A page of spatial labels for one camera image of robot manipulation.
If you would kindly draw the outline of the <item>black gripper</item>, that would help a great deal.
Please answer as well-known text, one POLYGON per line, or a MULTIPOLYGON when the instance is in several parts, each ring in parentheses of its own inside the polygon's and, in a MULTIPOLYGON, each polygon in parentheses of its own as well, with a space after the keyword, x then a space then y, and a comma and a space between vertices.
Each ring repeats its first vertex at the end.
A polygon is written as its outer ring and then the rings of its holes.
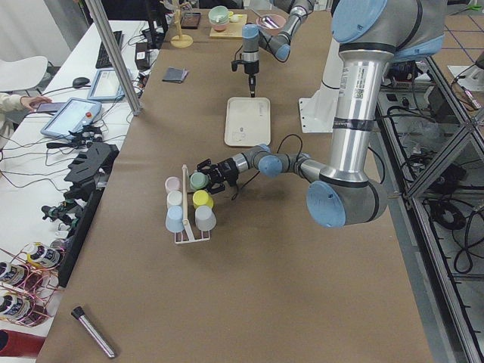
POLYGON ((259 72, 259 61, 245 60, 244 72, 249 76, 248 84, 250 90, 250 97, 254 98, 256 96, 256 74, 259 72))
POLYGON ((211 159, 206 159, 197 165, 197 171, 209 176, 209 184, 206 189, 210 194, 225 191, 225 182, 234 187, 239 176, 239 169, 233 158, 217 164, 212 163, 211 159))

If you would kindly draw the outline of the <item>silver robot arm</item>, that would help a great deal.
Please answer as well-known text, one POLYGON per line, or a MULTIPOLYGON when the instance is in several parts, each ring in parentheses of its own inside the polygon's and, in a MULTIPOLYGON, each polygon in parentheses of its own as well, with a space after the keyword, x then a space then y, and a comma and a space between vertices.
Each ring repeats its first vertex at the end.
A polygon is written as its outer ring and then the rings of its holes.
POLYGON ((444 1, 335 1, 331 34, 343 66, 329 163, 301 152, 274 154, 260 144, 220 163, 199 163, 197 171, 207 177, 203 188, 219 193, 249 169, 269 177, 292 172, 309 183, 306 204, 319 225, 339 228, 377 219, 386 208, 386 192, 366 176, 364 164, 381 80, 390 64, 440 50, 446 14, 444 1))
POLYGON ((256 74, 259 72, 259 49, 272 54, 278 61, 285 62, 290 55, 292 38, 307 17, 314 11, 315 1, 272 1, 276 8, 289 14, 286 23, 272 35, 256 24, 247 24, 242 29, 241 55, 231 62, 233 71, 241 65, 248 75, 250 97, 256 96, 256 74))

